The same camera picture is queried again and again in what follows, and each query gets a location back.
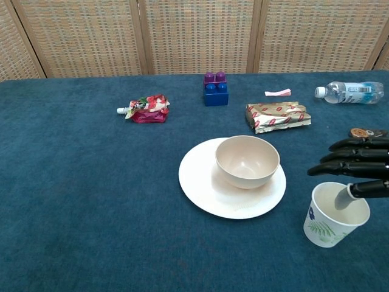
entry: plate rim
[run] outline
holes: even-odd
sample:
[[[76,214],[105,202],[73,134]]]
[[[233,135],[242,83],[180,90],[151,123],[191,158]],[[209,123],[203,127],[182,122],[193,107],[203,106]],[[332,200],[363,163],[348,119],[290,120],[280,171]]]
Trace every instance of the plate rim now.
[[[217,212],[217,211],[214,211],[210,208],[207,208],[205,207],[204,205],[201,205],[199,204],[198,202],[195,202],[193,201],[192,197],[193,196],[190,196],[188,195],[185,190],[184,190],[184,187],[182,186],[182,181],[181,181],[181,176],[182,176],[182,166],[183,166],[183,163],[185,162],[185,158],[187,157],[187,155],[189,155],[189,153],[195,149],[196,147],[200,146],[201,144],[204,144],[204,143],[210,143],[211,141],[215,141],[215,140],[220,140],[220,143],[224,140],[228,139],[227,137],[219,137],[219,138],[213,138],[213,139],[209,139],[209,140],[206,140],[206,141],[203,141],[201,143],[198,143],[197,145],[195,145],[194,147],[192,147],[191,149],[189,149],[189,151],[186,152],[186,154],[184,155],[184,157],[182,158],[181,162],[180,162],[180,166],[179,166],[179,170],[178,170],[178,179],[179,179],[179,184],[180,184],[180,187],[183,191],[183,193],[185,194],[185,196],[194,204],[196,205],[198,208],[202,209],[203,211],[206,211],[207,213],[210,213],[212,215],[215,215],[215,216],[218,216],[218,217],[221,217],[221,218],[228,218],[228,219],[236,219],[236,220],[243,220],[243,219],[250,219],[250,218],[255,218],[255,217],[259,217],[261,215],[264,215],[268,212],[270,212],[272,209],[274,209],[279,203],[280,201],[282,200],[282,198],[284,197],[284,194],[286,192],[286,175],[285,175],[285,172],[281,166],[281,164],[278,166],[276,172],[281,172],[281,175],[283,177],[283,189],[282,189],[282,194],[279,195],[279,196],[276,196],[275,199],[274,199],[274,202],[272,202],[271,204],[269,204],[269,207],[266,208],[266,210],[263,212],[263,210],[260,210],[258,213],[256,213],[255,215],[242,215],[242,212],[236,212],[236,211],[231,211],[231,214],[225,214],[225,212],[222,212],[223,214],[221,214],[220,212]]]

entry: woven screen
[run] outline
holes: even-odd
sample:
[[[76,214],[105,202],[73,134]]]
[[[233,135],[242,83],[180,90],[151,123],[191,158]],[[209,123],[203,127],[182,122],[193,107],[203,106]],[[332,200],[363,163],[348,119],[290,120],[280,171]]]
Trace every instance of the woven screen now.
[[[389,39],[385,43],[382,51],[380,52],[379,58],[376,65],[374,66],[376,70],[389,70]]]
[[[389,70],[389,56],[386,58],[385,63],[382,66],[382,69]]]
[[[0,81],[39,78],[36,63],[10,12],[5,2],[0,0]]]
[[[254,0],[139,2],[155,74],[246,72]]]
[[[13,1],[49,77],[141,74],[128,0]]]
[[[367,61],[389,17],[388,0],[268,2],[259,72],[371,69]]]

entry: paper cup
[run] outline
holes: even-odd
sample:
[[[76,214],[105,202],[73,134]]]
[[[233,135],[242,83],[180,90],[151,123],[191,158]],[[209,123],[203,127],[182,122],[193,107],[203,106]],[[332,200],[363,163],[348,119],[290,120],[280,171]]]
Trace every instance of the paper cup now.
[[[304,233],[322,248],[332,248],[369,220],[370,208],[365,199],[355,200],[343,210],[335,208],[335,198],[345,187],[337,182],[324,182],[312,191]]]

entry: white cap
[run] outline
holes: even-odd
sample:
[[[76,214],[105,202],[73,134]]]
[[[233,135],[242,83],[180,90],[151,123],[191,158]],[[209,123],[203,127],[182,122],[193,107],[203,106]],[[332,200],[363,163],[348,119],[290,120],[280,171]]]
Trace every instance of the white cap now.
[[[116,111],[118,114],[127,114],[128,108],[118,108]]]
[[[322,98],[324,98],[325,95],[326,95],[326,88],[325,87],[316,87],[315,97],[317,97],[318,99],[322,99]]]

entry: lego stud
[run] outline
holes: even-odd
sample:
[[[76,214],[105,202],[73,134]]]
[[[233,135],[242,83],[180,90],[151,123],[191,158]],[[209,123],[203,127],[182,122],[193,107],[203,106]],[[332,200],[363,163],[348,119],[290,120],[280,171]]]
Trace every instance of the lego stud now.
[[[207,73],[205,73],[204,81],[206,83],[208,83],[208,82],[215,82],[215,76],[213,75],[212,72],[207,72]]]
[[[225,82],[225,73],[223,71],[216,73],[216,82]]]
[[[227,84],[226,83],[219,83],[218,84],[218,92],[227,93]]]
[[[206,94],[213,94],[213,93],[216,93],[216,86],[215,86],[215,84],[208,84],[208,85],[205,87],[205,93],[206,93]]]

